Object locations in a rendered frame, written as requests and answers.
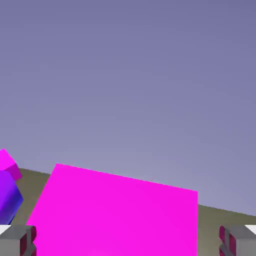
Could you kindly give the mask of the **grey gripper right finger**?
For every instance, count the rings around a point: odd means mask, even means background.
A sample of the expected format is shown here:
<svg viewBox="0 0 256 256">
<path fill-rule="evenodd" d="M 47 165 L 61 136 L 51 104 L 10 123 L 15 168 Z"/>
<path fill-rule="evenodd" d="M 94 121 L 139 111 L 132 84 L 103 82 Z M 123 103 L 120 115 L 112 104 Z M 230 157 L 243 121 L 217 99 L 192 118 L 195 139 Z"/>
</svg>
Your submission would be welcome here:
<svg viewBox="0 0 256 256">
<path fill-rule="evenodd" d="M 220 226 L 219 256 L 256 256 L 256 224 Z"/>
</svg>

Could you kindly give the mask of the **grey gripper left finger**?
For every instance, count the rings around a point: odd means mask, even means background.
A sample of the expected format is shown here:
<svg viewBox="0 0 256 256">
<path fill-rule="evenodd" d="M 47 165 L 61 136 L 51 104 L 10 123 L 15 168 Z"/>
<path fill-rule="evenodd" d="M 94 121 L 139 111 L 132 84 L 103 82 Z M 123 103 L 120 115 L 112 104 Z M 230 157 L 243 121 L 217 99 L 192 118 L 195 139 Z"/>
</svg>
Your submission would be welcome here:
<svg viewBox="0 0 256 256">
<path fill-rule="evenodd" d="M 0 256 L 37 256 L 33 225 L 0 225 Z"/>
</svg>

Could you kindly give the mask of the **small magenta cube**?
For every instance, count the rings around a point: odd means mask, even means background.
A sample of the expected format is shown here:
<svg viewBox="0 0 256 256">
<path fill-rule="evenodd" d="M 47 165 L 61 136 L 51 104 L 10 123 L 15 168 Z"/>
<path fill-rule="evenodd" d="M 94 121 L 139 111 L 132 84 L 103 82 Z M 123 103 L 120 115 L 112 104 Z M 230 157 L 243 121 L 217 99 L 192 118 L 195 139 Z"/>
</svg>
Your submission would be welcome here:
<svg viewBox="0 0 256 256">
<path fill-rule="evenodd" d="M 0 149 L 0 171 L 10 173 L 12 178 L 17 181 L 22 178 L 22 173 L 6 149 Z"/>
</svg>

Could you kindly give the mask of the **large purple box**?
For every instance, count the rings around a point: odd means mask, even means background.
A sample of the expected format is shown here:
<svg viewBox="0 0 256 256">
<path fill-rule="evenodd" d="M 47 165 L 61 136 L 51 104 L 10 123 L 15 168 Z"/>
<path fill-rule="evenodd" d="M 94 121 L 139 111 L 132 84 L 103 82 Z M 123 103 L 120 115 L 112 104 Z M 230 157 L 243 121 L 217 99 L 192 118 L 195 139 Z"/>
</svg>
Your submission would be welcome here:
<svg viewBox="0 0 256 256">
<path fill-rule="evenodd" d="M 12 222 L 23 200 L 11 174 L 0 171 L 0 225 L 9 225 Z"/>
</svg>

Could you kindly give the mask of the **large magenta box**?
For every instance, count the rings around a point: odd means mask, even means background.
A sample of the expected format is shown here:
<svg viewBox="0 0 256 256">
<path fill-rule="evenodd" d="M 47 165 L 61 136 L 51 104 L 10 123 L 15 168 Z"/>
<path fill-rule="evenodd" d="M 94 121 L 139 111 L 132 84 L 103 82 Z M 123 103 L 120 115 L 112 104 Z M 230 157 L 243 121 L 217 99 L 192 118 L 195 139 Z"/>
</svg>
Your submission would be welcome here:
<svg viewBox="0 0 256 256">
<path fill-rule="evenodd" d="M 198 193 L 57 164 L 27 224 L 37 256 L 197 256 Z"/>
</svg>

